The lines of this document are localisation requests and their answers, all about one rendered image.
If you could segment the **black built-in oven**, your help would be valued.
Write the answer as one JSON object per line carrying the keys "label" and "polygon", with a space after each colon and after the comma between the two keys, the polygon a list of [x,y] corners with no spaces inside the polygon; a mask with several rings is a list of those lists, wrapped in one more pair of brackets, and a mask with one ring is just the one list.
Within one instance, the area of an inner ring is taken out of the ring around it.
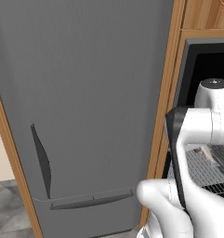
{"label": "black built-in oven", "polygon": [[[224,38],[189,38],[185,42],[174,108],[192,108],[199,84],[209,78],[224,79]],[[185,152],[197,147],[187,146]]]}

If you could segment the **grey fridge door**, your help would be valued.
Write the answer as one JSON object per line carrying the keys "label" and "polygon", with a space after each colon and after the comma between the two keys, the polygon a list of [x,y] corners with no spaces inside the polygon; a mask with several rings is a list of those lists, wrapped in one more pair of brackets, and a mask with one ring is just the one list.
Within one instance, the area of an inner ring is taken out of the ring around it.
{"label": "grey fridge door", "polygon": [[[0,95],[40,201],[147,175],[173,0],[0,0]],[[51,168],[46,196],[31,125]]]}

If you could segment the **metal oven rack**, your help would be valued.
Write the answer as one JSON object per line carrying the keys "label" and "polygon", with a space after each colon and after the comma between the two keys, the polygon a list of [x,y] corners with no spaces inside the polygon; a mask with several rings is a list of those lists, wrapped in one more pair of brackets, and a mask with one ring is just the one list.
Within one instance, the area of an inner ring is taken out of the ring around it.
{"label": "metal oven rack", "polygon": [[224,196],[224,145],[208,147],[206,155],[201,148],[186,152],[191,179],[212,193]]}

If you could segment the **wooden fridge side panel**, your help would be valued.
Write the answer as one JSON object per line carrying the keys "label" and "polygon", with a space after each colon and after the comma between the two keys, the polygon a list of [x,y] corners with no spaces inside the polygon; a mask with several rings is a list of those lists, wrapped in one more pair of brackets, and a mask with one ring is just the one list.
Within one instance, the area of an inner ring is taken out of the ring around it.
{"label": "wooden fridge side panel", "polygon": [[0,97],[0,136],[6,149],[7,157],[11,165],[13,174],[17,181],[22,201],[25,205],[29,220],[32,225],[35,238],[44,238],[38,217],[33,206],[32,196],[30,195],[29,187],[22,169],[18,151],[13,139],[10,126],[7,120],[7,115],[4,109],[3,102]]}

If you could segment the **wooden oven cabinet frame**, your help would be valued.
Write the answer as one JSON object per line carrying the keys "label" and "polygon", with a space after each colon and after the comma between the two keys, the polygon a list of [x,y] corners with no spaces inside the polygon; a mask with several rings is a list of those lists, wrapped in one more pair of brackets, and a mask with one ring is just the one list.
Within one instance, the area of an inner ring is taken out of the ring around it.
{"label": "wooden oven cabinet frame", "polygon": [[162,83],[156,113],[147,179],[162,177],[168,142],[164,132],[164,115],[173,107],[183,49],[187,38],[224,37],[224,29],[184,30],[187,0],[174,0]]}

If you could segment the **grey fridge drawer front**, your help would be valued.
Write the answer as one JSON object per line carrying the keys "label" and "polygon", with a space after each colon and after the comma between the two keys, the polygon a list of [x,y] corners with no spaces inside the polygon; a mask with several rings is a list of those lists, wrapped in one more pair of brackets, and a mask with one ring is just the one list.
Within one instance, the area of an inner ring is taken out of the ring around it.
{"label": "grey fridge drawer front", "polygon": [[136,187],[119,190],[125,189],[131,189],[134,195],[105,205],[77,209],[51,210],[51,204],[61,199],[33,199],[44,238],[95,238],[132,230],[138,225],[141,205]]}

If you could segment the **wooden cupboard door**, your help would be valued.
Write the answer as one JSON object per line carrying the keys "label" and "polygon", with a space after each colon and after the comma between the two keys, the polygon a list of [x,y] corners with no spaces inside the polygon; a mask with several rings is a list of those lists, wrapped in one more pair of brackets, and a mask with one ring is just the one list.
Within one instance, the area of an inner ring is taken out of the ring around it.
{"label": "wooden cupboard door", "polygon": [[224,0],[187,0],[182,28],[224,29]]}

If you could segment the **pale fish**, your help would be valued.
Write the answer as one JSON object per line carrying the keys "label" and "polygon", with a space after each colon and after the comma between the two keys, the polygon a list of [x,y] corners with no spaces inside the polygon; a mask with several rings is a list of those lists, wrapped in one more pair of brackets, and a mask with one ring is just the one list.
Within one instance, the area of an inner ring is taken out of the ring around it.
{"label": "pale fish", "polygon": [[214,159],[211,149],[208,146],[197,147],[194,151],[202,154],[211,166],[218,166],[218,162]]}

